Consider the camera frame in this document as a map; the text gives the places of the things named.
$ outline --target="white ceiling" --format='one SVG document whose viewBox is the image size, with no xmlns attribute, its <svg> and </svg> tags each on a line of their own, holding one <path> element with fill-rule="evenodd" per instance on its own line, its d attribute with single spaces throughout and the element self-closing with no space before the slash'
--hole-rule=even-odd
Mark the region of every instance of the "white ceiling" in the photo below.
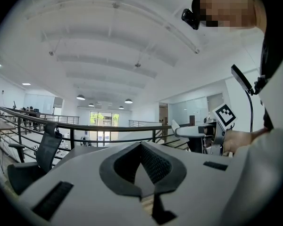
<svg viewBox="0 0 283 226">
<path fill-rule="evenodd" d="M 125 105 L 158 75 L 240 38 L 240 32 L 194 31 L 181 20 L 190 4 L 20 0 L 0 30 L 0 73 L 62 98 L 83 94 L 83 106 L 97 101 Z M 140 68 L 134 66 L 138 61 Z"/>
</svg>

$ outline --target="black mesh chair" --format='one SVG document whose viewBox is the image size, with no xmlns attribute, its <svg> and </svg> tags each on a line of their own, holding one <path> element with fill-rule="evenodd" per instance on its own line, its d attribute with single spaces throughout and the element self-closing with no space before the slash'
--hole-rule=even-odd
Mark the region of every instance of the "black mesh chair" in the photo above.
<svg viewBox="0 0 283 226">
<path fill-rule="evenodd" d="M 56 123 L 45 125 L 44 135 L 36 152 L 36 162 L 24 163 L 23 145 L 9 144 L 9 147 L 17 149 L 20 161 L 8 166 L 8 177 L 16 194 L 20 195 L 30 184 L 44 176 L 52 168 L 53 158 L 62 141 L 62 134 L 55 131 Z"/>
</svg>

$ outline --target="black cable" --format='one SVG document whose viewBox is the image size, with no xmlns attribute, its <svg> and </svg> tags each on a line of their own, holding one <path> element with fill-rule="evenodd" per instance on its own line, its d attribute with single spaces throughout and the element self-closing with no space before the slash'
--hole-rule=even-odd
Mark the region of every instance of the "black cable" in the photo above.
<svg viewBox="0 0 283 226">
<path fill-rule="evenodd" d="M 253 112 L 253 103 L 251 101 L 250 95 L 247 91 L 245 91 L 247 98 L 250 101 L 250 131 L 253 132 L 253 120 L 254 120 L 254 112 Z"/>
</svg>

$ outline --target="person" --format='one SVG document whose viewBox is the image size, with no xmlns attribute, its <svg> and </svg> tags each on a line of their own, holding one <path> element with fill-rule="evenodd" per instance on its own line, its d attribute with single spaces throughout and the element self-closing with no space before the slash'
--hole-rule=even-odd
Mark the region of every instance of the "person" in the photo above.
<svg viewBox="0 0 283 226">
<path fill-rule="evenodd" d="M 283 60 L 283 0 L 193 0 L 193 13 L 206 27 L 259 28 L 264 34 L 261 55 L 261 75 L 269 80 Z M 256 138 L 270 132 L 272 122 L 267 111 L 264 128 L 255 132 L 229 130 L 224 138 L 224 150 L 236 152 Z"/>
</svg>

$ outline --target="office chair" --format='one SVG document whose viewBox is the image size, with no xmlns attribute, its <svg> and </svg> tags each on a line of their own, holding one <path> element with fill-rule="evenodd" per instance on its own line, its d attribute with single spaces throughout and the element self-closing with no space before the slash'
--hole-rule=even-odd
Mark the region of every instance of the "office chair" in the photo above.
<svg viewBox="0 0 283 226">
<path fill-rule="evenodd" d="M 9 144 L 17 149 L 20 161 L 8 165 L 8 178 L 16 194 L 20 195 L 29 185 L 44 176 L 51 170 L 53 158 L 62 141 L 57 124 L 50 122 L 45 125 L 44 134 L 39 149 L 36 152 L 36 162 L 24 163 L 23 145 Z"/>
</svg>

